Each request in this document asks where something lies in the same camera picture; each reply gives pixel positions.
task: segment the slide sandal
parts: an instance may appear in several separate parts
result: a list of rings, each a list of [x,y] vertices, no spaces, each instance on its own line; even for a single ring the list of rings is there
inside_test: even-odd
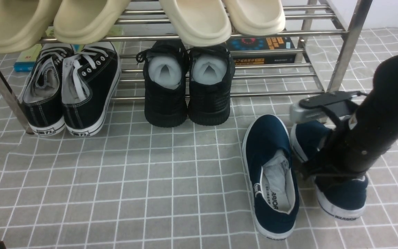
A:
[[[240,33],[273,35],[285,28],[281,0],[224,0],[229,17]]]
[[[221,44],[231,36],[231,23],[221,0],[159,0],[180,39],[195,47]]]
[[[0,54],[33,47],[52,23],[61,0],[0,0]]]
[[[55,37],[66,44],[91,44],[104,38],[131,0],[63,0]]]

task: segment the white wall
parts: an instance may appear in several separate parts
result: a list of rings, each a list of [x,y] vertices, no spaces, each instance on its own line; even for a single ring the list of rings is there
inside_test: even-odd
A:
[[[355,0],[332,0],[340,11],[341,16],[349,22],[354,11]],[[306,0],[282,0],[283,5],[306,4]],[[315,29],[330,29],[332,24],[328,21],[316,20],[313,22]],[[368,15],[365,28],[373,27],[398,27],[398,0],[374,0]],[[289,30],[300,28],[299,22],[289,22]]]

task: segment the floor mat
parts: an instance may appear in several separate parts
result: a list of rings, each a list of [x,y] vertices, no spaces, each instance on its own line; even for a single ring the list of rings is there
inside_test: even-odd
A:
[[[151,45],[128,41],[123,50],[136,54]],[[340,37],[308,42],[324,84],[340,47]],[[364,30],[342,89],[369,91],[374,69],[393,55],[398,55],[398,28]],[[16,58],[0,56],[0,68],[19,93],[27,75],[13,72]],[[123,66],[142,65],[123,60]],[[304,90],[314,82],[233,81],[233,88]],[[117,96],[143,94],[142,84],[117,90]],[[143,104],[114,103],[102,131],[85,139],[68,132],[25,135],[0,97],[0,240],[15,249],[398,249],[398,143],[369,171],[362,218],[332,219],[319,208],[313,184],[298,177],[301,206],[292,235],[271,241],[256,232],[240,154],[243,135],[267,113],[290,128],[289,105],[304,97],[232,99],[230,118],[221,126],[187,120],[172,129],[150,126]]]

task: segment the white shoelace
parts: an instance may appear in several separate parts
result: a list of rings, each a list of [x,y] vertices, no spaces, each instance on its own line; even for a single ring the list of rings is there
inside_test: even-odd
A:
[[[37,61],[41,62],[45,57],[51,57],[52,55],[56,55],[57,58],[62,61],[64,59],[64,57],[62,56],[62,53],[67,54],[67,52],[59,47],[56,48],[52,48],[52,49],[48,49],[45,50],[44,52],[41,52],[41,55],[39,57],[39,59],[37,59]],[[46,60],[45,62],[41,62],[42,65],[41,67],[35,70],[35,72],[33,73],[33,77],[30,79],[30,81],[34,80],[35,82],[35,86],[40,88],[40,86],[38,85],[38,79],[39,77],[41,77],[41,72],[44,71],[44,69],[49,65],[49,63],[47,63],[50,59]]]
[[[73,61],[73,85],[75,87],[76,90],[76,94],[78,95],[78,98],[80,101],[84,101],[85,99],[88,98],[87,94],[88,94],[88,88],[87,86],[83,85],[79,76],[78,76],[78,69],[82,67],[82,65],[79,63],[79,60],[81,58],[85,58],[85,60],[87,60],[87,62],[90,64],[92,69],[96,69],[96,65],[100,65],[101,62],[96,62],[93,60],[93,58],[91,56],[96,56],[98,53],[102,53],[105,57],[108,57],[108,54],[102,50],[102,49],[96,49],[93,47],[88,47],[86,49],[84,49],[85,51],[83,52],[79,52],[77,55],[75,55],[74,61]]]

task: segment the shoe heel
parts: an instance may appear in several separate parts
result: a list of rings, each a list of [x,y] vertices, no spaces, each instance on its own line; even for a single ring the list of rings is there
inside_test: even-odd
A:
[[[223,110],[218,112],[200,112],[194,110],[194,108],[192,108],[191,106],[190,108],[188,108],[188,116],[190,117],[191,121],[201,126],[221,125],[228,120],[229,113],[230,113],[229,103]]]
[[[153,112],[152,110],[145,108],[144,114],[145,119],[152,124],[153,126],[158,126],[162,128],[172,128],[176,126],[180,126],[187,119],[187,105],[185,104],[185,111],[179,111],[174,114],[166,115],[157,112]]]

